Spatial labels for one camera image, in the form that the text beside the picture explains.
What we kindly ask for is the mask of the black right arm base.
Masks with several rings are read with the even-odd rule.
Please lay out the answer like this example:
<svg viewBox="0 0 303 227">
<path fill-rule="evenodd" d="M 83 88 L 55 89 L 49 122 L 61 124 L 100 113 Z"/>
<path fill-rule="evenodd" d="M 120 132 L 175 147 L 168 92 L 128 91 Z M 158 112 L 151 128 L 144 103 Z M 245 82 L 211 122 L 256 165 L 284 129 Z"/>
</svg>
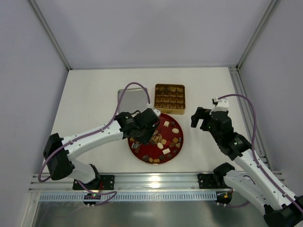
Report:
<svg viewBox="0 0 303 227">
<path fill-rule="evenodd" d="M 223 177 L 231 170 L 235 170 L 235 167 L 229 163 L 223 163 L 210 174 L 199 173 L 197 175 L 199 189 L 230 189 L 225 184 Z"/>
</svg>

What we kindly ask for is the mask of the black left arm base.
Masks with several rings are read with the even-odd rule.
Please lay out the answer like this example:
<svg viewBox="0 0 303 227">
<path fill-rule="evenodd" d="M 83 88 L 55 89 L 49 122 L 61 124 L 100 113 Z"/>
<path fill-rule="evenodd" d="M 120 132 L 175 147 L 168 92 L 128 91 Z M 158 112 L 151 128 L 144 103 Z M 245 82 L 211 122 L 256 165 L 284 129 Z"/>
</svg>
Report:
<svg viewBox="0 0 303 227">
<path fill-rule="evenodd" d="M 82 183 L 89 190 L 113 190 L 115 184 L 114 175 L 100 175 L 89 183 Z"/>
</svg>

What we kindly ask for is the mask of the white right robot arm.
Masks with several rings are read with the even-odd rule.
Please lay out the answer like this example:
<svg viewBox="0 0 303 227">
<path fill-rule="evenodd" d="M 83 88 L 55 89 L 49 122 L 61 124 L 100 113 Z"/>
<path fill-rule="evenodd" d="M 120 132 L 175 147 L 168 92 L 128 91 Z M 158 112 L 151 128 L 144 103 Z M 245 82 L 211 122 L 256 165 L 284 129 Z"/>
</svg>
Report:
<svg viewBox="0 0 303 227">
<path fill-rule="evenodd" d="M 213 170 L 219 187 L 237 190 L 263 215 L 269 227 L 294 227 L 303 220 L 303 198 L 289 190 L 255 154 L 251 143 L 234 131 L 228 111 L 213 112 L 198 107 L 191 116 L 191 127 L 202 120 L 201 130 L 209 132 L 219 150 L 240 166 L 247 180 L 234 166 L 223 163 Z"/>
</svg>

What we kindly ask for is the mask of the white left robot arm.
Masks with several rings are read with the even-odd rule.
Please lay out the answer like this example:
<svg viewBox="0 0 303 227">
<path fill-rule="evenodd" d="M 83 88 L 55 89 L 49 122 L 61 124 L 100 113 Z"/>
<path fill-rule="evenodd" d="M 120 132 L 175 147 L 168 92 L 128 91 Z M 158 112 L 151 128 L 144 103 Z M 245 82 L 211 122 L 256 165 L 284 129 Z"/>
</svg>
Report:
<svg viewBox="0 0 303 227">
<path fill-rule="evenodd" d="M 112 121 L 84 133 L 60 137 L 58 133 L 49 136 L 43 151 L 45 162 L 42 167 L 49 171 L 53 181 L 66 177 L 90 184 L 100 179 L 98 170 L 92 164 L 77 160 L 82 154 L 104 144 L 124 139 L 134 139 L 139 144 L 148 144 L 160 124 L 161 112 L 147 108 L 132 115 L 121 112 Z"/>
</svg>

